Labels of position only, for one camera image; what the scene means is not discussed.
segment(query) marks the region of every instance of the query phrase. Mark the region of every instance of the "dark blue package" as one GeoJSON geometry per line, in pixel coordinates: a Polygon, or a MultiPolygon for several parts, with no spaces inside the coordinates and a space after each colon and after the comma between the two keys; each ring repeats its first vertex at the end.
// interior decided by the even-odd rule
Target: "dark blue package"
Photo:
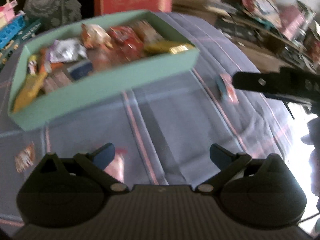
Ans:
{"type": "Polygon", "coordinates": [[[74,80],[79,80],[93,72],[93,65],[90,60],[86,59],[67,68],[67,70],[74,80]]]}

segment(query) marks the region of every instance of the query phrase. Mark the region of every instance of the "green box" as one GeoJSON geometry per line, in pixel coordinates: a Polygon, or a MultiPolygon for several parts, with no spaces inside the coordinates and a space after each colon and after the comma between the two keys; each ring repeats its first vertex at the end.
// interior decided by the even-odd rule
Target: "green box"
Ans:
{"type": "Polygon", "coordinates": [[[31,54],[38,53],[42,47],[50,46],[55,39],[64,40],[79,36],[82,23],[98,24],[107,29],[111,26],[124,25],[133,20],[141,19],[147,20],[167,40],[191,43],[164,20],[146,10],[104,15],[63,26],[24,45],[13,77],[8,115],[23,130],[32,130],[49,123],[59,116],[97,103],[121,91],[190,70],[194,66],[199,55],[198,49],[192,49],[176,55],[160,54],[148,57],[124,64],[112,70],[90,75],[67,87],[37,98],[29,106],[17,113],[11,112],[15,98],[24,83],[27,62],[31,54]]]}

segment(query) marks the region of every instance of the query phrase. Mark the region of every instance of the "gray patterned fabric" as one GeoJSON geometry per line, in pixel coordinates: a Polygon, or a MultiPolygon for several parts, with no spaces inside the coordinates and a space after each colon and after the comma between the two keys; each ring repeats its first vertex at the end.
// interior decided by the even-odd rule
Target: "gray patterned fabric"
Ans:
{"type": "Polygon", "coordinates": [[[269,153],[287,159],[292,148],[289,113],[282,102],[259,93],[237,91],[238,105],[219,100],[221,73],[257,71],[249,59],[202,19],[158,14],[200,49],[193,71],[123,92],[95,106],[61,117],[32,132],[23,132],[7,116],[8,95],[20,49],[0,74],[0,226],[13,233],[22,225],[15,197],[32,169],[17,173],[14,156],[34,142],[39,161],[46,152],[72,157],[107,142],[124,153],[124,182],[197,184],[219,172],[209,148],[269,153]]]}
{"type": "Polygon", "coordinates": [[[81,20],[81,4],[77,0],[26,0],[27,18],[42,18],[43,30],[81,20]]]}

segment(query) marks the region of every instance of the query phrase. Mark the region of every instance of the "yellow snack package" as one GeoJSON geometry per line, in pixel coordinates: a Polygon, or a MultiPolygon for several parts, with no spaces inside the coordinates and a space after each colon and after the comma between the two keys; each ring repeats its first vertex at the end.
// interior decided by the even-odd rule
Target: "yellow snack package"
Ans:
{"type": "Polygon", "coordinates": [[[153,44],[146,45],[144,51],[150,54],[170,53],[177,54],[183,51],[194,49],[189,43],[177,41],[158,41],[153,44]]]}
{"type": "Polygon", "coordinates": [[[25,83],[17,98],[14,102],[13,113],[20,111],[22,108],[31,104],[31,102],[36,98],[40,89],[43,87],[44,79],[47,77],[47,72],[31,75],[28,74],[25,83]]]}

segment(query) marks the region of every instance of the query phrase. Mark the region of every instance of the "blue plastic container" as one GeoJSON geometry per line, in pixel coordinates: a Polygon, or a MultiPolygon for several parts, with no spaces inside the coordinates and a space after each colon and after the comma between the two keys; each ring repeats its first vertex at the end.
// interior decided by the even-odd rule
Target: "blue plastic container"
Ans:
{"type": "Polygon", "coordinates": [[[8,42],[26,26],[23,15],[15,17],[11,23],[0,30],[0,49],[3,49],[8,42]]]}

